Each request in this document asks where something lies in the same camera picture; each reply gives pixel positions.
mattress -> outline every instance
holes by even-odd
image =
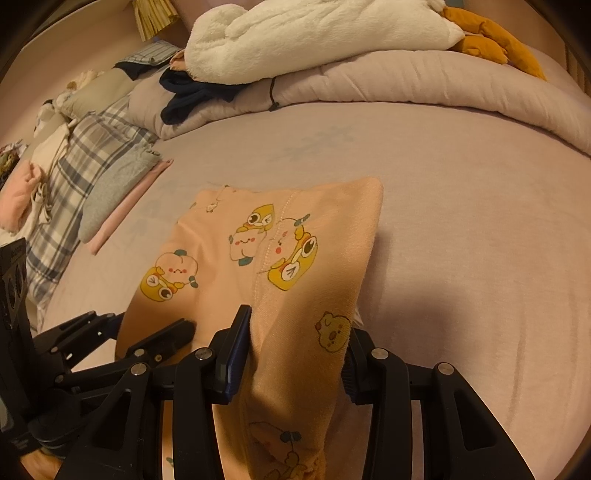
[[[586,155],[498,114],[380,102],[242,115],[155,149],[174,164],[96,257],[77,249],[45,328],[88,310],[125,310],[201,189],[375,176],[384,204],[359,310],[376,344],[409,363],[454,364],[536,479],[564,468],[591,423]],[[89,363],[112,352],[106,345]],[[365,458],[369,411],[348,415],[346,403],[343,393],[329,433],[354,443],[350,452],[329,447],[331,479],[360,478]]]

plaid fabric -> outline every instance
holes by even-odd
[[[126,119],[125,97],[101,113],[88,113],[74,128],[68,151],[51,171],[51,221],[38,225],[27,242],[29,296],[43,313],[78,245],[82,206],[97,179],[133,146],[156,141]]]
[[[173,55],[178,52],[180,48],[168,43],[164,40],[158,40],[154,43],[146,45],[141,50],[134,54],[121,59],[118,63],[128,61],[130,63],[139,63],[140,65],[150,65],[157,67],[169,61]]]

drawstring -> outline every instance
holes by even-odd
[[[273,87],[275,86],[275,79],[277,77],[273,77],[271,79],[271,87],[269,88],[269,97],[271,97],[271,106],[269,107],[269,111],[270,112],[274,112],[275,110],[277,110],[281,105],[279,105],[279,103],[277,103],[275,101],[275,99],[273,98]]]

yellow tassel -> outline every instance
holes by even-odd
[[[179,19],[170,0],[133,0],[135,22],[143,41],[155,37]]]

pink folded garment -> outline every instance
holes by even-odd
[[[111,235],[113,235],[113,232],[117,230],[117,227],[121,224],[134,205],[138,203],[140,198],[142,198],[142,195],[146,193],[158,176],[173,164],[173,161],[174,160],[159,161],[127,194],[127,196],[121,200],[121,203],[117,205],[117,208],[113,210],[107,220],[103,222],[103,225],[100,227],[96,235],[86,244],[91,254],[96,255],[98,253],[100,248]]]
[[[43,172],[29,160],[21,160],[0,190],[0,228],[16,233],[26,219],[31,193],[43,178]]]

